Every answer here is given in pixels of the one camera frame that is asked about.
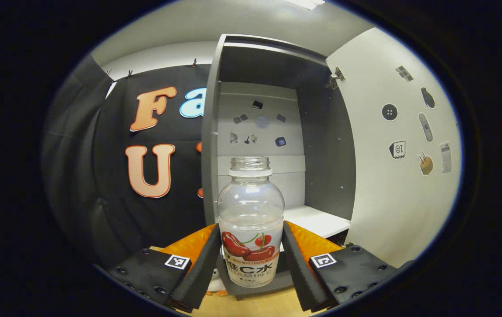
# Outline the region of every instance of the clear plastic bottle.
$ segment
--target clear plastic bottle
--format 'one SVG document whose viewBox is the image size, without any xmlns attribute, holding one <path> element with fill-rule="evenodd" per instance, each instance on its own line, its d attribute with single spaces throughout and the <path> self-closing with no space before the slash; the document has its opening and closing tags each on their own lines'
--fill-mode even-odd
<svg viewBox="0 0 502 317">
<path fill-rule="evenodd" d="M 265 286 L 275 277 L 284 198 L 269 181 L 269 160 L 233 157 L 227 184 L 217 198 L 217 221 L 229 278 L 242 287 Z"/>
</svg>

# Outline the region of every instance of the white shelf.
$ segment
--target white shelf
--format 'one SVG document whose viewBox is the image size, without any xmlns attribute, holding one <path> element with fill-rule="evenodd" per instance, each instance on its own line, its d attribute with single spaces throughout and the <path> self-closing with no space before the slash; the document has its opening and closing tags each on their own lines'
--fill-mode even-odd
<svg viewBox="0 0 502 317">
<path fill-rule="evenodd" d="M 351 226 L 350 220 L 328 214 L 306 205 L 286 209 L 284 211 L 284 220 L 299 225 L 324 238 L 345 231 Z M 284 246 L 282 244 L 280 244 L 280 251 L 284 251 Z"/>
</svg>

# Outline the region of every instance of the red cherry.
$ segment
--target red cherry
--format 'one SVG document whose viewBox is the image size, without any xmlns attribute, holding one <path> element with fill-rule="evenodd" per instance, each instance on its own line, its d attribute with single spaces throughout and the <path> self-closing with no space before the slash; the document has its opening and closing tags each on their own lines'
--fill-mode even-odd
<svg viewBox="0 0 502 317">
<path fill-rule="evenodd" d="M 270 235 L 264 235 L 264 245 L 263 245 L 263 236 L 258 237 L 255 240 L 255 244 L 257 247 L 260 247 L 263 245 L 263 247 L 267 246 L 272 240 L 272 237 Z"/>
</svg>

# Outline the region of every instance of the wooden surface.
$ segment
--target wooden surface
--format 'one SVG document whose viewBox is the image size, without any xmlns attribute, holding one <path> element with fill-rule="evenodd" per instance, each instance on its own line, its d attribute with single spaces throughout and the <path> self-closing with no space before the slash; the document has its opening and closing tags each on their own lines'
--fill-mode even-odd
<svg viewBox="0 0 502 317">
<path fill-rule="evenodd" d="M 316 313 L 301 311 L 296 290 L 290 287 L 269 294 L 244 297 L 239 301 L 232 295 L 207 295 L 200 309 L 185 314 L 194 317 L 305 317 Z"/>
</svg>

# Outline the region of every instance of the ceiling light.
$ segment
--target ceiling light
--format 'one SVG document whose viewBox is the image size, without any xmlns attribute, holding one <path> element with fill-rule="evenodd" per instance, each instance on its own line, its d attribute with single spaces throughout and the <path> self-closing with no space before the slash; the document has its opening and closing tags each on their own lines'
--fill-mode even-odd
<svg viewBox="0 0 502 317">
<path fill-rule="evenodd" d="M 315 7 L 319 6 L 320 4 L 324 4 L 325 1 L 323 0 L 284 0 L 285 2 L 290 2 L 291 4 L 297 4 L 298 6 L 301 6 L 302 8 L 306 8 L 308 10 L 313 10 Z"/>
</svg>

